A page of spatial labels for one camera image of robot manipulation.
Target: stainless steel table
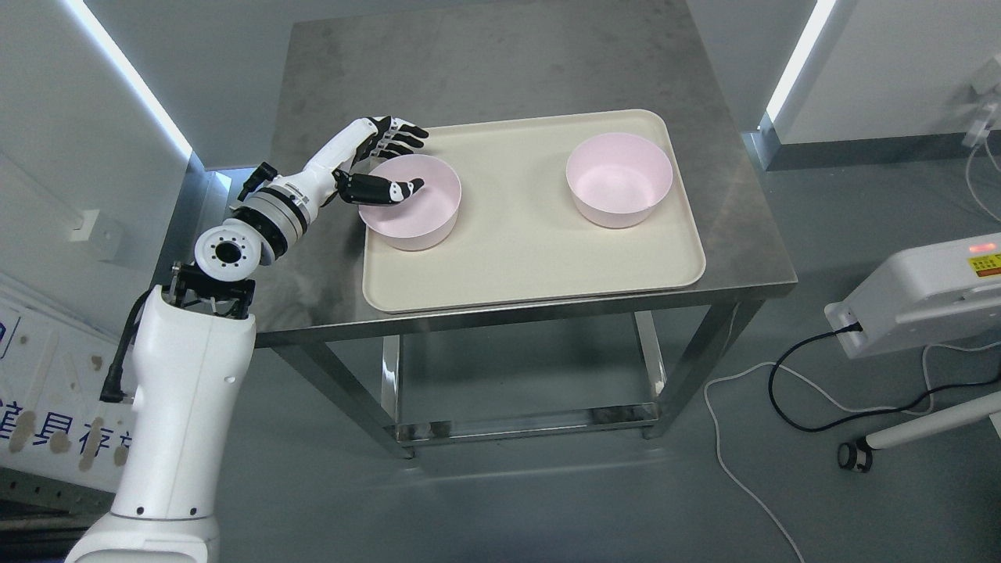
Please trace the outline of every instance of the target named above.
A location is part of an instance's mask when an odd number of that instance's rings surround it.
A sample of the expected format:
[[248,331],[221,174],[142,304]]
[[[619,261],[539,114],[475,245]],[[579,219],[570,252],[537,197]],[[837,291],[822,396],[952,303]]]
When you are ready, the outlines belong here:
[[[761,305],[796,285],[709,60],[679,0],[494,2],[296,24],[269,160],[298,170],[361,115],[424,126],[639,107],[668,124],[708,265],[688,288],[388,315],[361,296],[364,227],[330,205],[279,262],[261,268],[257,347],[274,349],[388,451],[555,432],[645,427],[660,436]],[[670,374],[651,310],[709,305]],[[400,337],[487,325],[635,315],[651,400],[518,420],[400,425]],[[379,398],[325,343],[384,337]]]

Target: robot finger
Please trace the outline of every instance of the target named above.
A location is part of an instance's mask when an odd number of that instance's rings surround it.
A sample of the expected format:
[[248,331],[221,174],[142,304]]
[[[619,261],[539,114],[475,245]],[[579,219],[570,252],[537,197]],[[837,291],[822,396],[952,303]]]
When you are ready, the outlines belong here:
[[392,158],[402,154],[413,154],[413,149],[401,144],[389,143],[375,156],[380,158]]
[[392,140],[408,144],[413,148],[420,148],[421,146],[424,145],[424,142],[418,139],[417,137],[402,132],[393,135]]
[[347,203],[394,205],[416,193],[423,185],[424,180],[420,178],[395,182],[368,174],[351,174],[338,192]]
[[408,122],[404,122],[402,125],[399,126],[399,132],[412,135],[414,137],[417,137],[418,139],[425,139],[427,138],[427,135],[430,134],[427,131],[421,129],[420,127],[417,127],[413,123],[408,123]]

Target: beige tray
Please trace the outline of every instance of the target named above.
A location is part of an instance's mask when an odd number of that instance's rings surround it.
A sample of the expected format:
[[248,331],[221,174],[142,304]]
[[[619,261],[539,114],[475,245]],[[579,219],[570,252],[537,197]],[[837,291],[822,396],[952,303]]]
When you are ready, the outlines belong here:
[[[429,129],[422,152],[462,181],[455,227],[426,250],[398,250],[368,232],[362,292],[387,313],[681,288],[706,269],[664,121],[640,109]],[[642,223],[598,226],[574,206],[566,163],[582,141],[642,135],[675,168],[667,197]]]

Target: warning label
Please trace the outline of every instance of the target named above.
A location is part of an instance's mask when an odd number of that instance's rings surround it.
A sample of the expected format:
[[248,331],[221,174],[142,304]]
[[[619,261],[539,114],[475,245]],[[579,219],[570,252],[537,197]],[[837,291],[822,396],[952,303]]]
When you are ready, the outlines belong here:
[[979,277],[1001,275],[1001,254],[984,254],[967,258],[967,260]]

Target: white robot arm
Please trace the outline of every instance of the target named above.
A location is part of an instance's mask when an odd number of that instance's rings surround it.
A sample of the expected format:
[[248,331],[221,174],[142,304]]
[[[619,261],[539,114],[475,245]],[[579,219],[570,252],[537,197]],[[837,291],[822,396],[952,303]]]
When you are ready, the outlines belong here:
[[[247,277],[258,263],[283,254],[333,197],[394,204],[416,192],[419,178],[400,184],[350,174],[350,167],[370,156],[411,152],[426,136],[394,117],[361,118],[301,172],[280,176],[262,164],[244,184],[233,217],[198,238],[197,265],[175,264],[169,288],[140,297],[101,392],[102,401],[125,399],[121,363],[135,333],[134,440],[111,512],[84,534],[68,563],[218,560],[215,488],[256,337],[248,313],[254,283]],[[264,179],[270,181],[254,191]]]
[[[238,197],[242,205],[232,218],[205,231],[195,243],[195,261],[216,279],[246,279],[258,263],[269,264],[284,254],[305,234],[319,208],[337,195],[348,203],[399,203],[420,189],[423,180],[398,183],[351,174],[350,168],[369,157],[412,152],[426,137],[426,131],[396,117],[362,117],[327,141],[301,172],[276,175],[274,168],[261,163],[243,185]],[[257,189],[265,179],[268,183]]]

